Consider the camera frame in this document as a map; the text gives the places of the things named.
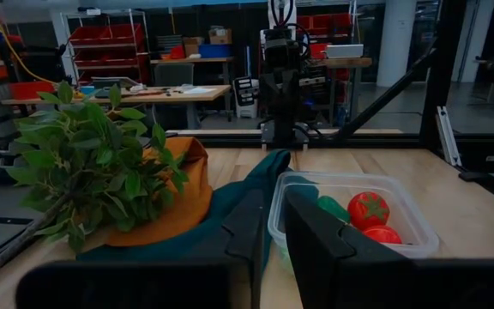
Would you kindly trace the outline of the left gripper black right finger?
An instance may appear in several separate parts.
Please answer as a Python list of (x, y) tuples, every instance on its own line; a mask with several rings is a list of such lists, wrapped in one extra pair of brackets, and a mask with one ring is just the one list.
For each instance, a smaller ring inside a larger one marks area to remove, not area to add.
[(285, 226), (304, 309), (494, 309), (494, 258), (405, 257), (295, 191)]

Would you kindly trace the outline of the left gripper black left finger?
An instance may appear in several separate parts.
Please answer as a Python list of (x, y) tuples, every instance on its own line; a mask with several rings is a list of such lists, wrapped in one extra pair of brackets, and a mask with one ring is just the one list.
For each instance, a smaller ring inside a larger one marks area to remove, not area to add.
[(55, 262), (27, 272), (16, 309), (259, 309), (263, 193), (246, 197), (175, 261)]

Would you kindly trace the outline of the red round toy fruit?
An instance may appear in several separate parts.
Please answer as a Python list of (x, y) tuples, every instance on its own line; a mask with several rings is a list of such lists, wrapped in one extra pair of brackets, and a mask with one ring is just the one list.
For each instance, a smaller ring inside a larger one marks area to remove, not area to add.
[(368, 227), (363, 234), (379, 243), (402, 244), (400, 235), (392, 227), (386, 225)]

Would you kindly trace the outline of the red toy tomato green stem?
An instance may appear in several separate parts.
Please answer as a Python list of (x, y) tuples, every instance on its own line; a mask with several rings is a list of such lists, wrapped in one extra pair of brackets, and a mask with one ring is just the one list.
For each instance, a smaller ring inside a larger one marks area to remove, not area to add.
[(347, 205), (350, 223), (359, 230), (386, 225), (390, 216), (388, 203), (379, 194), (365, 191), (355, 195)]

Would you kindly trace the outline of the dark green toy pepper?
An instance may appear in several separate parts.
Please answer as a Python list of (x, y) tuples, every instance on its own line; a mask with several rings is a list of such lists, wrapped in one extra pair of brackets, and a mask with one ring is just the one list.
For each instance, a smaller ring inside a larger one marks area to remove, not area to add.
[(330, 196), (321, 196), (317, 199), (317, 206), (327, 212), (329, 212), (334, 217), (349, 223), (351, 221), (351, 216), (346, 209), (344, 209), (335, 199)]

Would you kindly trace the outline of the clear plastic tupperware container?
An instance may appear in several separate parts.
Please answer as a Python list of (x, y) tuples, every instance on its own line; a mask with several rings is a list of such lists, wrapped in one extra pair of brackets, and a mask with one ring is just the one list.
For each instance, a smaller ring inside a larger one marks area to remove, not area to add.
[(276, 244), (282, 267), (292, 272), (291, 259), (286, 247), (284, 221), (285, 194), (294, 191), (312, 202), (321, 196), (330, 196), (343, 208), (357, 194), (372, 191), (385, 199), (391, 211), (388, 225), (402, 239), (401, 245), (389, 248), (408, 258), (427, 258), (439, 247), (439, 239), (413, 197), (401, 183), (388, 176), (355, 173), (285, 172), (277, 180), (269, 211), (268, 231)]

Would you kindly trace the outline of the white and black floor device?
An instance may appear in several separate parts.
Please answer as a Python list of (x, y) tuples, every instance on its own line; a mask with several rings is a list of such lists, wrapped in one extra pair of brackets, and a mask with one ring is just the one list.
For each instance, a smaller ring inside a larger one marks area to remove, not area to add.
[(237, 118), (256, 118), (258, 115), (259, 81), (249, 76), (233, 80)]

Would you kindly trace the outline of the white box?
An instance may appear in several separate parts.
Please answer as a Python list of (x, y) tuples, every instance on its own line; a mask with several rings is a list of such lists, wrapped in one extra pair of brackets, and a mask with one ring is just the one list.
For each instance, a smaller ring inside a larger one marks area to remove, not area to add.
[(363, 44), (327, 45), (325, 47), (327, 58), (361, 58), (364, 55)]

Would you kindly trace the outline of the orange cloth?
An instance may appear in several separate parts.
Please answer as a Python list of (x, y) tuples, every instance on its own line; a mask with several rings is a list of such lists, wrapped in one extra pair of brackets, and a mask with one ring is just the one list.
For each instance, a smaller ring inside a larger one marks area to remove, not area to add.
[(120, 248), (156, 244), (188, 232), (205, 218), (213, 195), (213, 188), (208, 182), (208, 154), (205, 148), (189, 136), (167, 139), (166, 148), (175, 159), (185, 156), (181, 165), (181, 170), (188, 176), (184, 191), (178, 192), (175, 185), (168, 182), (172, 204), (165, 206), (156, 220), (134, 227), (127, 233), (113, 230), (106, 239), (107, 245)]

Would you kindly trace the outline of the white pillar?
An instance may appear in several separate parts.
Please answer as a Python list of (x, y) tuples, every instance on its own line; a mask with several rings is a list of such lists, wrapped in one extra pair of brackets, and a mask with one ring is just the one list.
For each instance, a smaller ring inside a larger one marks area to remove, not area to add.
[(377, 86), (389, 88), (407, 72), (417, 0), (386, 0)]

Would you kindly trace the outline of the dark green cloth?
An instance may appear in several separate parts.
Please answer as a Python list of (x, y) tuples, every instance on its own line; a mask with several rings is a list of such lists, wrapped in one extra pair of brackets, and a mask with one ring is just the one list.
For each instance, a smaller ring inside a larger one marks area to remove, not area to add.
[(214, 191), (208, 213), (191, 230), (151, 245), (114, 247), (103, 245), (76, 256), (80, 262), (146, 266), (163, 264), (166, 267), (185, 265), (195, 259), (188, 257), (195, 245), (201, 244), (214, 232), (250, 193), (262, 193), (262, 209), (268, 215), (278, 177), (288, 169), (291, 154), (275, 150), (262, 159), (242, 181), (231, 182)]

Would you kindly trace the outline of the green plant in black pot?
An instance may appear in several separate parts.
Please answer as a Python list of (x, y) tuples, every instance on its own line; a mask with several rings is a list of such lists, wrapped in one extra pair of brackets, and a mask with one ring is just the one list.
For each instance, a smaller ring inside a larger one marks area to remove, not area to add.
[(57, 109), (17, 123), (26, 163), (7, 173), (30, 189), (22, 205), (42, 216), (0, 253), (0, 269), (36, 236), (65, 239), (79, 253), (99, 227), (129, 232), (155, 221), (172, 193), (184, 191), (184, 156), (172, 154), (159, 124), (147, 127), (143, 112), (121, 105), (118, 86), (110, 89), (109, 110), (90, 97), (76, 102), (74, 94), (60, 82), (55, 93), (39, 93)]

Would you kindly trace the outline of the metal rack with red bins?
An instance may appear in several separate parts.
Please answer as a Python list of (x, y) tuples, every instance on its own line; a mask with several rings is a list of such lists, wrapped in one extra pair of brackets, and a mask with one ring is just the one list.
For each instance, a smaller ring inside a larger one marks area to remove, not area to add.
[(142, 9), (80, 7), (62, 13), (73, 80), (87, 86), (99, 77), (128, 77), (151, 82), (147, 16)]

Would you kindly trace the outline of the black aluminium table frame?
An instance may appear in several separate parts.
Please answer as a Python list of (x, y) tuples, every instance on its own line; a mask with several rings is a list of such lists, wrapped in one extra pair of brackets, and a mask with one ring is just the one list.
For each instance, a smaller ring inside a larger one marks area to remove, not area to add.
[[(310, 148), (425, 148), (444, 158), (437, 129), (437, 107), (445, 106), (449, 95), (449, 82), (455, 57), (454, 44), (459, 42), (462, 10), (467, 0), (442, 0), (436, 41), (429, 51), (384, 94), (362, 111), (354, 120), (330, 134), (310, 139)], [(377, 115), (388, 103), (409, 86), (415, 72), (428, 69), (425, 104), (421, 127), (417, 134), (358, 133), (364, 124)], [(460, 150), (459, 178), (474, 182), (494, 195), (494, 135), (455, 134)]]

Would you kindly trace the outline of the silver aluminium bracket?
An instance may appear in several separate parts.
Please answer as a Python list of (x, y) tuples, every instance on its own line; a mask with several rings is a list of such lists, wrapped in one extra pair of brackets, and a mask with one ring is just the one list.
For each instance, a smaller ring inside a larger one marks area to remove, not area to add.
[(445, 106), (437, 107), (437, 129), (445, 160), (452, 167), (461, 167), (461, 156), (456, 145), (455, 134)]

